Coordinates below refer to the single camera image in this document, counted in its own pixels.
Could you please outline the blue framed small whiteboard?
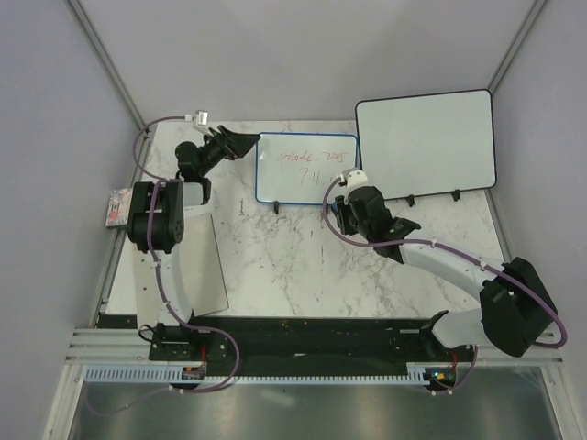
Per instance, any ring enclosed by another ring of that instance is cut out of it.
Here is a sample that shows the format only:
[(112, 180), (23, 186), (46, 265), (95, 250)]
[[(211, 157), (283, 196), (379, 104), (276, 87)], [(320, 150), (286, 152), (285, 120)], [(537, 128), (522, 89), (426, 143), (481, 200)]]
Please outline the blue framed small whiteboard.
[(358, 163), (359, 142), (351, 134), (262, 132), (256, 145), (255, 199), (320, 205), (331, 182)]

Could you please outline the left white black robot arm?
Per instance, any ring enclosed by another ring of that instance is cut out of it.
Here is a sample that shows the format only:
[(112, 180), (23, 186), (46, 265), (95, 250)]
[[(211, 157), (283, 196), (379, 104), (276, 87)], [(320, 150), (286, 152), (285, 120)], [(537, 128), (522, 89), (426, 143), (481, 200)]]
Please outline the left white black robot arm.
[(223, 160), (244, 158), (260, 135), (218, 126), (204, 129), (203, 140), (175, 147), (174, 177), (132, 188), (126, 230), (139, 327), (176, 326), (228, 307), (207, 175)]

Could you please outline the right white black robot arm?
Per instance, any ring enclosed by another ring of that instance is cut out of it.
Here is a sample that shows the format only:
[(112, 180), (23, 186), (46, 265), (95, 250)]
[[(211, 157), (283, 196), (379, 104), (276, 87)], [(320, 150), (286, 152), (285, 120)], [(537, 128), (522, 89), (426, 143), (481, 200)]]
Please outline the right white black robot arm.
[(534, 266), (523, 258), (509, 262), (473, 256), (429, 236), (420, 224), (394, 217), (382, 195), (365, 186), (340, 195), (330, 206), (336, 218), (333, 231), (345, 242), (360, 235), (363, 248), (399, 264), (429, 272), (466, 292), (477, 307), (466, 312), (440, 311), (423, 326), (422, 354), (434, 361), (453, 348), (491, 344), (506, 355), (522, 357), (532, 346), (543, 347), (540, 337), (550, 325), (559, 329), (563, 346), (564, 324)]

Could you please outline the black framed large whiteboard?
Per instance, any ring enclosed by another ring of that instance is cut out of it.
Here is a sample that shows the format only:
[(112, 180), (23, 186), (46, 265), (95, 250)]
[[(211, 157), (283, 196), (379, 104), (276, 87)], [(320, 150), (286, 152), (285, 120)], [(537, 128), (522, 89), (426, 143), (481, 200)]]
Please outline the black framed large whiteboard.
[(363, 100), (360, 167), (385, 199), (489, 189), (497, 182), (486, 89)]

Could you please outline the grey metal plate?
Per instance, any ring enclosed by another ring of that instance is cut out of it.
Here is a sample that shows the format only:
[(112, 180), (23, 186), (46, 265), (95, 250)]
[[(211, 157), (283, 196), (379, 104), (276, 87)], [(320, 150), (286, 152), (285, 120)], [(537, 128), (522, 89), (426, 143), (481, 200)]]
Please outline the grey metal plate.
[(166, 301), (161, 298), (155, 263), (149, 252), (133, 251), (138, 326), (176, 326), (194, 316), (228, 308), (227, 291), (218, 253), (212, 214), (194, 206), (184, 210), (183, 240), (170, 254), (157, 253)]

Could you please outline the patterned colourful box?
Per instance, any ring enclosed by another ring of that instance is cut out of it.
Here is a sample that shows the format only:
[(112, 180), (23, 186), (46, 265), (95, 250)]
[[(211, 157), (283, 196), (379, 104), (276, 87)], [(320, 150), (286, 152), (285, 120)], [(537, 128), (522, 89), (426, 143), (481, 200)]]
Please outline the patterned colourful box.
[(131, 188), (110, 192), (105, 218), (105, 227), (107, 229), (120, 229), (127, 226), (132, 193)]

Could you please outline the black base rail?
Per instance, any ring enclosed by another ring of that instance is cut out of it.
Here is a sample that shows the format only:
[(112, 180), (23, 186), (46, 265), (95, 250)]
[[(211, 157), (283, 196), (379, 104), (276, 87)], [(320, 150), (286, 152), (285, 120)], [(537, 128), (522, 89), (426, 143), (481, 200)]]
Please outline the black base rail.
[(193, 328), (157, 325), (152, 361), (204, 361), (219, 375), (402, 374), (410, 362), (448, 366), (472, 359), (467, 346), (444, 348), (423, 319), (208, 316)]

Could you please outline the aluminium frame profile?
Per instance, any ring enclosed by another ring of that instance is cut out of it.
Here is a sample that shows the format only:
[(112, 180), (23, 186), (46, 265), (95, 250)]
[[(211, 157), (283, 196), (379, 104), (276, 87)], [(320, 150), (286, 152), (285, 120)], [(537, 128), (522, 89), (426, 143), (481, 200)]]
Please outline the aluminium frame profile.
[(148, 364), (150, 344), (128, 329), (76, 329), (65, 363), (73, 365)]

